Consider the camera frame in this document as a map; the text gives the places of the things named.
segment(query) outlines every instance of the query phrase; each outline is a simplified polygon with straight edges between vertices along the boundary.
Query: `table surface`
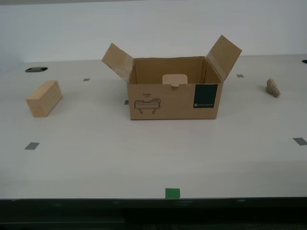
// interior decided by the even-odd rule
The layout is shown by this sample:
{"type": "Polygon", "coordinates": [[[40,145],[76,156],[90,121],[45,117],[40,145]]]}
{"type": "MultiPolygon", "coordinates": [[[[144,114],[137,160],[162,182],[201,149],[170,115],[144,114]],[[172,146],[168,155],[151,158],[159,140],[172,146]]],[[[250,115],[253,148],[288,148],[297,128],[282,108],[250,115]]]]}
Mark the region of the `table surface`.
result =
{"type": "Polygon", "coordinates": [[[303,59],[240,57],[216,120],[131,121],[126,83],[101,61],[22,64],[0,77],[0,199],[307,196],[307,146],[293,140],[307,140],[303,59]],[[25,72],[36,66],[49,69],[25,72]],[[63,98],[34,118],[25,100],[47,80],[63,98]]]}

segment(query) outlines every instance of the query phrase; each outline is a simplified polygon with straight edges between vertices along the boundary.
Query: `rock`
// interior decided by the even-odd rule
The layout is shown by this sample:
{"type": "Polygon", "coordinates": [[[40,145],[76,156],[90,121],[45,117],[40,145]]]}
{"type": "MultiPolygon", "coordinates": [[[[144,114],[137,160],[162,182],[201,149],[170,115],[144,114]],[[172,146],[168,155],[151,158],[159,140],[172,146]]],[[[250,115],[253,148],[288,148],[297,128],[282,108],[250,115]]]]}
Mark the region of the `rock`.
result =
{"type": "Polygon", "coordinates": [[[268,79],[268,81],[267,81],[266,92],[271,94],[274,97],[279,97],[280,96],[279,89],[277,88],[277,85],[275,84],[275,82],[274,82],[274,80],[272,78],[268,79]]]}

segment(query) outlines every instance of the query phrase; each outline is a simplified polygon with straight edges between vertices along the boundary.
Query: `cardboard box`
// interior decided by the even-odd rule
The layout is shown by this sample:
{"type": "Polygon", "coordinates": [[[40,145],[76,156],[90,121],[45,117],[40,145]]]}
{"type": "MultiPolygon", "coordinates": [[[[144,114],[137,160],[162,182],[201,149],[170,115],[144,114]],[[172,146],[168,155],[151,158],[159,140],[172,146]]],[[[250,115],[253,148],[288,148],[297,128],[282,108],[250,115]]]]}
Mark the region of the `cardboard box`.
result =
{"type": "Polygon", "coordinates": [[[46,117],[62,98],[59,83],[48,80],[42,84],[26,101],[34,117],[46,117]]]}
{"type": "Polygon", "coordinates": [[[206,57],[133,58],[112,43],[102,61],[127,82],[131,120],[215,119],[241,52],[224,36],[206,57]]]}

